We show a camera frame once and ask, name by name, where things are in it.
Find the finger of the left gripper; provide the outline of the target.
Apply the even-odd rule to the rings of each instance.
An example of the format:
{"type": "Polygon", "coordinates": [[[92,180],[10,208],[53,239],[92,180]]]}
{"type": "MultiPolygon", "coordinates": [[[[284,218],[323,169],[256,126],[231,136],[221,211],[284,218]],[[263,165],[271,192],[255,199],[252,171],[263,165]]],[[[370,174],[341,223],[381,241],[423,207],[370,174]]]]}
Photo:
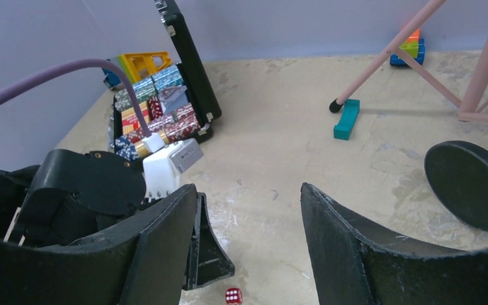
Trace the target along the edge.
{"type": "Polygon", "coordinates": [[[206,287],[235,274],[235,265],[216,238],[208,215],[207,196],[197,194],[197,211],[182,289],[206,287]]]}

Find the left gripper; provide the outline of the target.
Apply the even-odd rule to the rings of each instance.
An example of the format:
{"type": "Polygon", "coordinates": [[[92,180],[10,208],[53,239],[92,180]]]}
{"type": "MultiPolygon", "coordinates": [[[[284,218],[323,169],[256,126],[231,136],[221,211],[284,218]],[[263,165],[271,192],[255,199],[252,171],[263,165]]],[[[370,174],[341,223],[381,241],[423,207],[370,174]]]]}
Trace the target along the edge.
{"type": "Polygon", "coordinates": [[[132,216],[145,195],[142,172],[127,159],[55,149],[34,174],[8,240],[68,245],[132,216]]]}

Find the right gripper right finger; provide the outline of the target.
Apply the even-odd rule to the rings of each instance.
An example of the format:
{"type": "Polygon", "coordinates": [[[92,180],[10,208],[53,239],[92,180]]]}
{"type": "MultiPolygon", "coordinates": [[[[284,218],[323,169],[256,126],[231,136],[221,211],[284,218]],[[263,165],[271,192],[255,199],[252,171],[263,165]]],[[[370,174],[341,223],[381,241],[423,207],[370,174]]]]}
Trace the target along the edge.
{"type": "Polygon", "coordinates": [[[320,304],[488,304],[488,248],[408,237],[308,183],[301,213],[320,304]]]}

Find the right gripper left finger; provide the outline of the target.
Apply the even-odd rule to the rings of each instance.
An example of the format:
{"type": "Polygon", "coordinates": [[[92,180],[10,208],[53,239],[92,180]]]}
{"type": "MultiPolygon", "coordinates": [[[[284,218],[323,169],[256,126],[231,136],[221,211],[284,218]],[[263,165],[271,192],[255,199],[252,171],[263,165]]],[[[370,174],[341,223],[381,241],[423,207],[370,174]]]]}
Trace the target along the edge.
{"type": "Polygon", "coordinates": [[[0,240],[0,304],[178,304],[196,210],[187,184],[68,246],[0,240]]]}

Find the red die pair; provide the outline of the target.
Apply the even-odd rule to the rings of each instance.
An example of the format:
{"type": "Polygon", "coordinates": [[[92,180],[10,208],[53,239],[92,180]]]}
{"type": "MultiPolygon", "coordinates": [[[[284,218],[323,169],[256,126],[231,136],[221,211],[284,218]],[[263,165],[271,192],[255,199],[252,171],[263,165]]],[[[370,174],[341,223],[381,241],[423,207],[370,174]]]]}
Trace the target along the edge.
{"type": "Polygon", "coordinates": [[[226,290],[225,300],[227,305],[242,304],[243,296],[241,290],[236,287],[231,287],[226,290]]]}

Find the red Texas Hold'em card deck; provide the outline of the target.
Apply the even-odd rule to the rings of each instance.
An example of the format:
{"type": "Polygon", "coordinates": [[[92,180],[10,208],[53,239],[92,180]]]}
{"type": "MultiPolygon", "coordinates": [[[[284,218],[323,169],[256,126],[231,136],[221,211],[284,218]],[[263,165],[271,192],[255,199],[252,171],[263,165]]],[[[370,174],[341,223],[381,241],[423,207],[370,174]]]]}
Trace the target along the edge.
{"type": "MultiPolygon", "coordinates": [[[[149,123],[151,121],[151,116],[149,114],[148,102],[140,103],[139,106],[145,122],[149,123]]],[[[140,128],[139,119],[133,108],[129,108],[121,113],[121,125],[123,135],[140,128]]]]}

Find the black poker chip case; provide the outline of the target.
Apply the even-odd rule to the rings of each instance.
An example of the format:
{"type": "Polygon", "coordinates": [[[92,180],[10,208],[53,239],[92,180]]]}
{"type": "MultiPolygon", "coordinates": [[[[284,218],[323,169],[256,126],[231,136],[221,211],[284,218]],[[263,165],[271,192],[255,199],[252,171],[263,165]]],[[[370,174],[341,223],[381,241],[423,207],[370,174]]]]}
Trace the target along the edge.
{"type": "MultiPolygon", "coordinates": [[[[180,62],[173,62],[173,64],[179,67],[184,80],[183,85],[187,87],[188,103],[192,103],[195,116],[201,125],[198,131],[192,133],[186,139],[196,139],[198,143],[202,143],[212,137],[213,130],[210,125],[213,120],[221,117],[222,110],[177,3],[175,1],[156,1],[155,4],[160,19],[180,57],[180,62]]],[[[164,115],[158,96],[152,96],[145,102],[148,102],[149,105],[151,121],[164,115]]],[[[115,110],[114,98],[112,108],[114,116],[111,125],[113,135],[110,137],[110,147],[114,150],[114,140],[123,135],[121,125],[122,112],[115,110]]],[[[150,136],[152,132],[147,127],[143,115],[141,118],[138,117],[138,119],[145,137],[150,136]]],[[[162,131],[163,129],[154,133],[160,134],[162,131]]]]}

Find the yellow 50 chip stack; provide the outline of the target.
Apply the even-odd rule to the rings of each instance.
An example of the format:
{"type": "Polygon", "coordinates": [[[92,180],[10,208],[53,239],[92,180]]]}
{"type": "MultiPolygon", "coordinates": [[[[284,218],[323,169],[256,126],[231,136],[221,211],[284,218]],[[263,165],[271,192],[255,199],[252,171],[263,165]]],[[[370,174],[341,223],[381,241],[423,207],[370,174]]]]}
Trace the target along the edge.
{"type": "Polygon", "coordinates": [[[155,153],[169,144],[168,139],[159,133],[152,133],[134,144],[135,150],[140,158],[155,153]]]}

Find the red 100 chip stack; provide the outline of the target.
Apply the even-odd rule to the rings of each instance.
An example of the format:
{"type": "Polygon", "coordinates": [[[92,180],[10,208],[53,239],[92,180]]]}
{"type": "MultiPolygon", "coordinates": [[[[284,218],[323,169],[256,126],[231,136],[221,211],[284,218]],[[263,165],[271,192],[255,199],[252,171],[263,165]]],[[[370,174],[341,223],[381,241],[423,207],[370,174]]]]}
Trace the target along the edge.
{"type": "Polygon", "coordinates": [[[196,116],[191,114],[178,120],[176,123],[172,123],[165,127],[163,131],[160,132],[160,136],[164,140],[165,144],[170,144],[186,139],[200,128],[201,125],[196,116]]]}

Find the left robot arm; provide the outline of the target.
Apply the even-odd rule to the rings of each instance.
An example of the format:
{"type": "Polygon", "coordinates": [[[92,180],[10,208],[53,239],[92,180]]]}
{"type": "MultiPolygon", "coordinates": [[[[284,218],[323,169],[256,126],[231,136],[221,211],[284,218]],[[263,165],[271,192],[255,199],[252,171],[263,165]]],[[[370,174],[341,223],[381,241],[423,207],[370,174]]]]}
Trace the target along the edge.
{"type": "Polygon", "coordinates": [[[0,238],[12,231],[30,247],[68,245],[168,195],[146,181],[141,160],[55,149],[40,165],[0,170],[0,238]]]}

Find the blue white chip stack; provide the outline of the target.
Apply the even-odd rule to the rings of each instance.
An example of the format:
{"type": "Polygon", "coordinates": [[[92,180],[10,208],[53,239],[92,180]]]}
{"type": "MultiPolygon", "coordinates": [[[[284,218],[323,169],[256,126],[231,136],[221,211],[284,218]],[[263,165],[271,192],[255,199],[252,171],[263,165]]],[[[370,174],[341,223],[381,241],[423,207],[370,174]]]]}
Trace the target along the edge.
{"type": "Polygon", "coordinates": [[[116,151],[115,154],[127,159],[128,161],[136,161],[141,158],[141,155],[137,149],[137,146],[139,145],[141,145],[140,142],[126,146],[125,148],[116,151]]]}

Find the light blue chip row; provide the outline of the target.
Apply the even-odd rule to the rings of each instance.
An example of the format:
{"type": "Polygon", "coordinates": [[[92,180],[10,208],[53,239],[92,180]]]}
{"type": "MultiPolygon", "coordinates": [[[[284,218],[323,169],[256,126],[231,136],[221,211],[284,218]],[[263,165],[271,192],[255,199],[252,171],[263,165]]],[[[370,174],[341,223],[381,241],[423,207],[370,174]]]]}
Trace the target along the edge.
{"type": "MultiPolygon", "coordinates": [[[[142,103],[152,96],[158,96],[166,88],[183,84],[184,80],[179,71],[179,67],[173,64],[152,76],[134,83],[132,87],[138,103],[142,103]]],[[[119,112],[132,108],[132,103],[126,89],[122,89],[114,95],[114,108],[119,112]]]]}

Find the teal block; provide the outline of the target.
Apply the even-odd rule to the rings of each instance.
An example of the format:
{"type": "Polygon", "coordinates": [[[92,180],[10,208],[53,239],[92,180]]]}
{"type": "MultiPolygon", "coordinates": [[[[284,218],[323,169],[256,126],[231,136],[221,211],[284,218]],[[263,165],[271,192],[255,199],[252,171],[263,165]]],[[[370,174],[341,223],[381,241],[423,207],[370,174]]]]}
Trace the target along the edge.
{"type": "Polygon", "coordinates": [[[345,101],[341,118],[333,129],[335,139],[349,140],[359,112],[360,100],[347,99],[345,101]]]}

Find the blue card deck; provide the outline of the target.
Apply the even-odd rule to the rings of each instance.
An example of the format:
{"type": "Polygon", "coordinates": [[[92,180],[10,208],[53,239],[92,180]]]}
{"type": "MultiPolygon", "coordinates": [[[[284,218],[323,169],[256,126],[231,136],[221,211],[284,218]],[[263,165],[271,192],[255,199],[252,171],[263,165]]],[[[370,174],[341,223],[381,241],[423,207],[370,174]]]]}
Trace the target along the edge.
{"type": "Polygon", "coordinates": [[[158,92],[158,99],[163,114],[172,112],[189,102],[187,87],[185,85],[166,87],[158,92]]]}

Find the black round disc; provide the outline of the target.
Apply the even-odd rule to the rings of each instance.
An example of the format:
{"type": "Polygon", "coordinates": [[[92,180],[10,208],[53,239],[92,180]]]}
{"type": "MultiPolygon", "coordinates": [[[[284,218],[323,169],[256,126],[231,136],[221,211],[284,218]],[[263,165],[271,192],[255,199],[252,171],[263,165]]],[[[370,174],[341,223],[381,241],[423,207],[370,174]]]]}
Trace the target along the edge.
{"type": "Polygon", "coordinates": [[[455,217],[488,232],[488,150],[449,140],[432,146],[424,172],[438,200],[455,217]]]}

